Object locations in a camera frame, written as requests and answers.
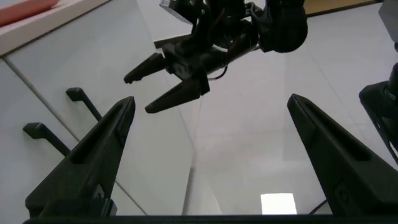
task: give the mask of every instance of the black handle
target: black handle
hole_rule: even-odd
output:
[[[51,145],[53,145],[62,155],[67,156],[70,152],[69,148],[64,145],[61,140],[54,135],[53,132],[49,130],[43,123],[29,123],[24,126],[26,134],[28,134],[32,139],[45,139]]]
[[[90,110],[90,112],[94,115],[95,119],[97,121],[100,121],[102,119],[102,116],[100,112],[95,108],[94,104],[90,101],[90,99],[87,97],[86,93],[81,89],[81,88],[69,88],[67,90],[67,95],[73,102],[77,101],[82,101],[84,104],[87,106],[87,108]]]

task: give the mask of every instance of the cable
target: cable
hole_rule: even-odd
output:
[[[324,204],[326,204],[328,201],[325,199],[323,202],[321,202],[318,206],[316,206],[310,213],[309,215],[314,215],[315,212],[317,212],[319,210],[319,208],[322,208],[322,206],[324,206]]]
[[[226,73],[227,70],[228,70],[228,65],[225,66],[224,71],[223,71],[223,73],[222,73],[221,75],[219,75],[219,76],[217,76],[217,77],[215,77],[215,78],[209,78],[208,80],[209,80],[209,81],[215,81],[215,80],[217,80],[217,79],[222,78],[222,77],[225,75],[225,73]]]

